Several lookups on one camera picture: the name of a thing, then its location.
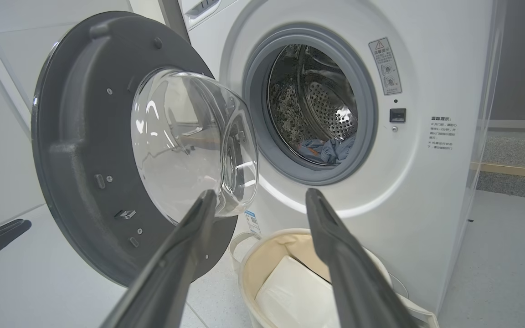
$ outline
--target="white washing machine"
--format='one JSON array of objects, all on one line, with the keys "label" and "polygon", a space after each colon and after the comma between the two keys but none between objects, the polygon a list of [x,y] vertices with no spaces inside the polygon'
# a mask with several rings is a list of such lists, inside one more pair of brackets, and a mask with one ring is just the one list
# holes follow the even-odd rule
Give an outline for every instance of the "white washing machine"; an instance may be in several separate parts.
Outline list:
[{"label": "white washing machine", "polygon": [[305,191],[318,188],[410,299],[438,312],[475,189],[504,2],[180,6],[192,46],[250,108],[262,156],[248,216],[260,231],[307,227]]}]

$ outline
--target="gray-blue garment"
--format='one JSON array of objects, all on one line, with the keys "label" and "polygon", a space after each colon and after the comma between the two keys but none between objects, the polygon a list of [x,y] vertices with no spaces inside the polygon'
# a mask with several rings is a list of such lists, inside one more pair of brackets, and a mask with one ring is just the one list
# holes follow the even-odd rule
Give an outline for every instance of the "gray-blue garment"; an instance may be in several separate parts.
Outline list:
[{"label": "gray-blue garment", "polygon": [[326,164],[340,164],[350,153],[356,136],[352,135],[341,143],[337,139],[322,141],[319,139],[305,140],[299,144],[298,152],[301,156],[313,162]]}]

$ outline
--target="warning sticker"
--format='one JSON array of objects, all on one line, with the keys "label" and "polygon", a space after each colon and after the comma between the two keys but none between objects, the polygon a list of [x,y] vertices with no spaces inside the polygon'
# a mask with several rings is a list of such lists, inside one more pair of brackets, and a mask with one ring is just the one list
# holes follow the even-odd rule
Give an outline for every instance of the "warning sticker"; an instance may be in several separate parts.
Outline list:
[{"label": "warning sticker", "polygon": [[448,116],[431,117],[427,147],[439,151],[452,151],[456,140],[458,126]]},{"label": "warning sticker", "polygon": [[384,39],[370,42],[368,45],[380,72],[384,94],[394,95],[394,93],[401,93],[400,77],[398,76],[396,61],[394,60],[390,43],[388,43],[388,38],[385,37]]},{"label": "warning sticker", "polygon": [[246,222],[248,223],[248,228],[250,231],[256,233],[258,236],[261,235],[261,229],[258,227],[257,218],[254,213],[246,210],[244,212],[244,217],[246,217]]}]

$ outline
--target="laundry basket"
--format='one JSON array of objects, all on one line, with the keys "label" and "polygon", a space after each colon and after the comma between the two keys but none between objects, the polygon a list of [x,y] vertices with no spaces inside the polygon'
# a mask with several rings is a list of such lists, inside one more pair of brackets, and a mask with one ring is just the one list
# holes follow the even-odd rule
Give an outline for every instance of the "laundry basket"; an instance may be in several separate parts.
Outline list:
[{"label": "laundry basket", "polygon": [[[328,282],[331,281],[329,268],[316,255],[309,229],[285,229],[277,231],[260,239],[252,246],[246,255],[244,255],[242,261],[237,260],[235,255],[237,245],[250,237],[260,239],[260,237],[254,233],[245,232],[237,235],[229,245],[229,252],[233,259],[233,268],[238,275],[240,293],[246,303],[254,328],[277,328],[261,311],[255,298],[259,289],[283,257],[290,256],[298,260],[298,262]],[[372,259],[386,282],[392,286],[390,275],[384,264],[367,249],[364,248],[364,251],[366,251]],[[415,321],[419,327],[439,327],[437,319],[432,312],[419,307],[409,299],[406,299],[406,297],[401,295],[398,295],[398,297],[404,306],[407,307],[409,313],[416,319]]]}]

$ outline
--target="stainless steel drum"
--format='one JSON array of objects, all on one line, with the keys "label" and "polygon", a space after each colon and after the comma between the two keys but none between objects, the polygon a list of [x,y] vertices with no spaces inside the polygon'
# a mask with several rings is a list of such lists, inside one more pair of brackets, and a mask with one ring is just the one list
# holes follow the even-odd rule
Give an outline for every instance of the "stainless steel drum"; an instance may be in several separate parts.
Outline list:
[{"label": "stainless steel drum", "polygon": [[358,129],[348,79],[329,56],[311,46],[286,46],[271,68],[267,90],[273,125],[296,154],[302,141],[341,142]]}]

